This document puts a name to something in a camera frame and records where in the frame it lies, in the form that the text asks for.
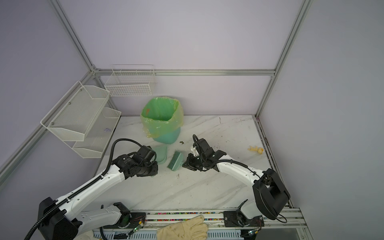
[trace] robotic arm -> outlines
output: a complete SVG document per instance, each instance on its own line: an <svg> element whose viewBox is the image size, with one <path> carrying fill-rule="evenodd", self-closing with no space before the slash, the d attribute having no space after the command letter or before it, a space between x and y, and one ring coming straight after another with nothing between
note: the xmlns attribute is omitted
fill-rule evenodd
<svg viewBox="0 0 384 240"><path fill-rule="evenodd" d="M261 227L261 215L272 220L277 218L290 195L275 171L248 167L221 150L213 151L206 140L198 139L196 135L193 135L193 139L193 154L188 155L183 163L184 168L193 171L215 169L235 177L253 189L255 201L246 200L235 212L224 212L225 226L255 226L252 223L257 218L260 219L256 220L257 226ZM131 141L140 146L140 149L112 160L115 144L119 141ZM136 218L132 218L131 212L120 202L96 211L83 210L112 186L133 176L154 176L157 170L156 153L151 147L142 146L131 139L116 140L112 144L107 167L102 173L56 200L48 197L40 203L38 221L25 240L29 240L36 229L39 229L46 240L72 240L83 232L105 225L126 228Z"/></svg>

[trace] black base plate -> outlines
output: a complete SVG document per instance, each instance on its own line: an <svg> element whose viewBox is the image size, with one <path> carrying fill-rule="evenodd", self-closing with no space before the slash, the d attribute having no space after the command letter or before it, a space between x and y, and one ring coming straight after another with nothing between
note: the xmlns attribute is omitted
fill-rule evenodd
<svg viewBox="0 0 384 240"><path fill-rule="evenodd" d="M237 223L237 219L236 219L237 213L235 211L225 211L223 212L223 214L224 214L224 225L226 227L241 227ZM252 219L252 222L247 227L258 227L260 226L260 223L261 223L260 227L263 227L264 219L263 218L260 219L260 217L262 216L254 217Z"/></svg>
<svg viewBox="0 0 384 240"><path fill-rule="evenodd" d="M147 214L145 212L131 212L131 220L130 220L130 225L127 228L135 228L139 225L139 221L142 220L145 222L145 217ZM119 228L117 225L107 225L103 227L104 229L111 229L111 228Z"/></svg>

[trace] beige work glove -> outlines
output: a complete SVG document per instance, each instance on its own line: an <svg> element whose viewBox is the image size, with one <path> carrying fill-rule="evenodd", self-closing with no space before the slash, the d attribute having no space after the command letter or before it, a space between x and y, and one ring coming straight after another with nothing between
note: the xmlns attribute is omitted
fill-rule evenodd
<svg viewBox="0 0 384 240"><path fill-rule="evenodd" d="M157 230L157 240L206 240L208 226L199 215L185 222L178 222Z"/></svg>

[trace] green trash bag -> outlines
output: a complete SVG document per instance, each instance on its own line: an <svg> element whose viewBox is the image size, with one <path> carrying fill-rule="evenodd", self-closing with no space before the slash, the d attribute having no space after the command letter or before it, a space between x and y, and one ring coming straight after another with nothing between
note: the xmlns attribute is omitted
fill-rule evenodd
<svg viewBox="0 0 384 240"><path fill-rule="evenodd" d="M156 97L145 105L140 118L147 137L165 144L172 144L179 136L184 111L177 99Z"/></svg>

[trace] green brush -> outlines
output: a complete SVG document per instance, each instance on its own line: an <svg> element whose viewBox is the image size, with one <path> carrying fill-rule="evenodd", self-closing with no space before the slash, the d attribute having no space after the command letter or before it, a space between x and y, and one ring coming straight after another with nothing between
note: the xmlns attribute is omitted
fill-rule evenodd
<svg viewBox="0 0 384 240"><path fill-rule="evenodd" d="M172 171L176 171L182 164L183 164L183 154L181 152L175 151L175 153L173 154L172 160L170 161L167 167Z"/></svg>

